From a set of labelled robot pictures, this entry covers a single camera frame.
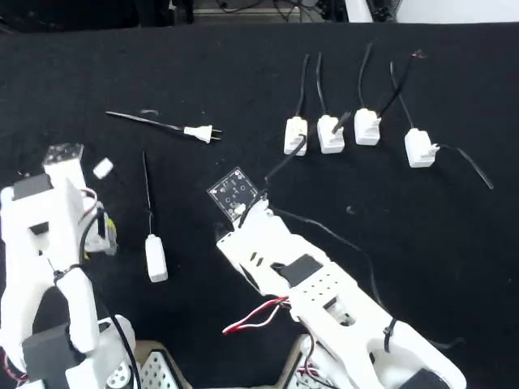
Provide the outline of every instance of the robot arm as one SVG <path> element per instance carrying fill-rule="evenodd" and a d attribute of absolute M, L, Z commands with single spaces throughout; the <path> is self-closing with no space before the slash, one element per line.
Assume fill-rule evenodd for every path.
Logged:
<path fill-rule="evenodd" d="M 288 296 L 316 338 L 311 362 L 340 388 L 400 388 L 423 372 L 465 389 L 461 371 L 411 326 L 396 322 L 318 247 L 286 228 L 261 199 L 217 247 L 261 294 Z M 303 354 L 309 353 L 308 342 Z"/>
<path fill-rule="evenodd" d="M 126 359 L 111 320 L 98 321 L 92 284 L 78 268 L 79 242 L 86 228 L 86 250 L 113 254 L 116 247 L 108 216 L 98 214 L 97 198 L 85 195 L 88 190 L 84 189 L 79 164 L 81 152 L 82 146 L 77 145 L 50 148 L 44 162 L 46 173 L 5 188 L 1 196 L 6 290 L 2 296 L 0 342 L 13 365 L 27 372 L 30 384 L 43 380 L 47 389 L 63 379 L 70 388 L 85 387 L 86 383 L 88 387 L 102 388 Z M 66 298 L 70 314 L 70 325 L 51 333 L 56 339 L 53 344 L 72 344 L 74 355 L 80 356 L 67 361 L 62 376 L 57 378 L 45 377 L 45 372 L 40 375 L 41 367 L 29 362 L 39 364 L 38 360 L 44 360 L 41 355 L 35 358 L 34 353 L 53 339 L 50 335 L 32 334 L 43 294 L 52 286 Z M 133 349 L 135 336 L 130 323 L 124 318 L 118 321 Z"/>

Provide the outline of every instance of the white power adapter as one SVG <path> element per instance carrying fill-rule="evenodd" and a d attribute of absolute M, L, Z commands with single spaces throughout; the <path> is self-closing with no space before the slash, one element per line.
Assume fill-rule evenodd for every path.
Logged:
<path fill-rule="evenodd" d="M 431 143 L 427 131 L 411 128 L 405 135 L 404 142 L 411 168 L 428 168 L 434 164 L 440 146 Z"/>
<path fill-rule="evenodd" d="M 335 133 L 333 130 L 339 119 L 323 115 L 317 122 L 317 135 L 323 154 L 337 154 L 344 150 L 345 142 L 342 135 L 344 127 L 339 127 Z"/>
<path fill-rule="evenodd" d="M 355 113 L 355 142 L 363 146 L 375 146 L 380 140 L 380 118 L 375 111 L 361 108 Z"/>
<path fill-rule="evenodd" d="M 286 155 L 291 154 L 297 146 L 301 143 L 301 135 L 308 137 L 308 123 L 305 119 L 294 116 L 286 121 L 285 128 L 285 146 L 283 152 Z M 304 156 L 307 153 L 306 141 L 301 150 L 298 151 L 296 156 Z"/>
<path fill-rule="evenodd" d="M 165 264 L 162 240 L 150 233 L 146 238 L 146 263 L 148 275 L 152 282 L 161 282 L 168 279 L 168 268 Z"/>

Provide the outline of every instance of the black circuit board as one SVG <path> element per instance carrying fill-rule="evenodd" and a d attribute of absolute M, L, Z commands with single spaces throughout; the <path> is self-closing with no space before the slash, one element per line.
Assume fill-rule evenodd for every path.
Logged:
<path fill-rule="evenodd" d="M 235 221 L 258 194 L 258 189 L 245 173 L 236 167 L 209 188 L 208 193 L 227 217 Z"/>

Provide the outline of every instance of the white plug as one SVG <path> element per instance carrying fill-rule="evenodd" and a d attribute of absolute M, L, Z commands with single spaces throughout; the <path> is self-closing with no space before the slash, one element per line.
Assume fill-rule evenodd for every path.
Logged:
<path fill-rule="evenodd" d="M 96 165 L 96 167 L 93 170 L 93 173 L 97 178 L 102 180 L 103 178 L 108 176 L 108 174 L 112 171 L 113 168 L 114 164 L 112 163 L 112 161 L 108 158 L 103 158 L 103 160 Z"/>
<path fill-rule="evenodd" d="M 165 264 L 162 240 L 150 233 L 146 238 L 146 263 L 148 275 L 152 282 L 161 282 L 168 279 L 168 268 Z"/>
<path fill-rule="evenodd" d="M 212 125 L 200 126 L 200 127 L 184 127 L 184 134 L 194 136 L 205 143 L 211 143 L 211 140 L 220 140 L 215 136 L 212 136 L 213 132 L 221 132 L 220 130 L 214 130 Z"/>
<path fill-rule="evenodd" d="M 411 128 L 405 135 L 405 151 L 411 168 L 428 168 L 435 162 L 437 144 L 431 144 L 427 131 Z"/>
<path fill-rule="evenodd" d="M 294 116 L 286 121 L 285 128 L 285 146 L 283 152 L 286 155 L 291 154 L 297 146 L 301 143 L 301 135 L 308 137 L 308 123 L 305 119 Z M 305 142 L 301 150 L 298 151 L 296 156 L 304 156 L 307 153 L 307 144 Z"/>
<path fill-rule="evenodd" d="M 355 142 L 363 146 L 375 146 L 380 140 L 380 118 L 375 111 L 361 108 L 355 113 Z"/>
<path fill-rule="evenodd" d="M 323 154 L 336 154 L 344 150 L 344 137 L 342 133 L 344 127 L 339 127 L 335 134 L 333 129 L 339 122 L 339 119 L 332 118 L 328 115 L 323 115 L 317 122 L 317 135 L 319 136 L 319 143 L 321 145 L 321 152 Z"/>

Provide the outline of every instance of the black cloth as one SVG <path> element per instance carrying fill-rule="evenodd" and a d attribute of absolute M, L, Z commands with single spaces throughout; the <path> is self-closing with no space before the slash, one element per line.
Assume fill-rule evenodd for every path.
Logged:
<path fill-rule="evenodd" d="M 457 154 L 440 151 L 411 169 L 398 102 L 376 147 L 354 143 L 307 155 L 270 183 L 273 203 L 326 224 L 367 250 L 391 315 L 429 339 L 457 336 L 446 355 L 471 388 L 517 385 L 519 324 L 519 25 L 286 25 L 85 32 L 0 37 L 0 186 L 41 172 L 52 143 L 85 143 L 84 172 L 118 227 L 116 257 L 94 255 L 92 278 L 139 339 L 164 343 L 195 387 L 274 383 L 302 328 L 283 311 L 267 328 L 221 329 L 264 299 L 215 247 L 225 217 L 206 190 L 239 165 L 258 187 L 282 154 L 285 120 L 298 100 L 302 58 L 312 55 L 304 116 L 316 123 L 315 60 L 323 53 L 330 113 L 356 109 L 358 67 L 376 39 L 364 82 L 375 109 L 392 91 L 388 64 L 421 49 L 405 89 L 418 127 L 462 147 L 495 183 L 488 190 Z M 104 114 L 156 109 L 162 121 L 212 123 L 222 141 L 175 138 Z M 141 152 L 148 152 L 157 227 L 169 279 L 151 284 Z M 114 171 L 99 181 L 96 162 Z M 369 292 L 364 258 L 309 224 L 286 220 Z M 4 274 L 4 262 L 0 261 Z M 66 305 L 45 297 L 36 329 L 62 323 Z"/>

